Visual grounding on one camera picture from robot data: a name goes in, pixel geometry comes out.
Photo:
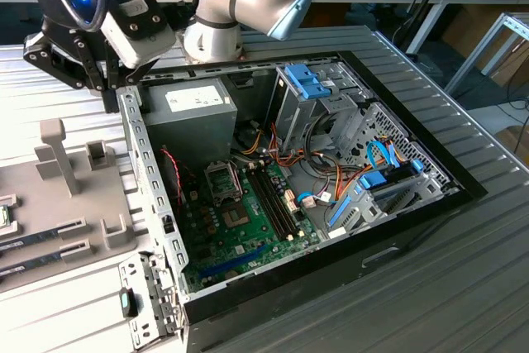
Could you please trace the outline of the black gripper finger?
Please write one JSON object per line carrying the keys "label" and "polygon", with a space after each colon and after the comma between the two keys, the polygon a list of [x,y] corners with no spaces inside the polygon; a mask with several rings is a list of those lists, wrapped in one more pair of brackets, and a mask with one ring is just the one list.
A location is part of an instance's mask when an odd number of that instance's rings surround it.
{"label": "black gripper finger", "polygon": [[159,58],[143,64],[135,69],[120,66],[117,58],[109,59],[109,112],[117,113],[119,105],[117,90],[137,84],[156,64]]}
{"label": "black gripper finger", "polygon": [[85,38],[76,32],[68,41],[74,54],[66,57],[54,50],[52,42],[43,33],[25,38],[23,59],[74,89],[87,88],[102,99],[106,113],[111,112],[111,89],[103,80],[102,71]]}

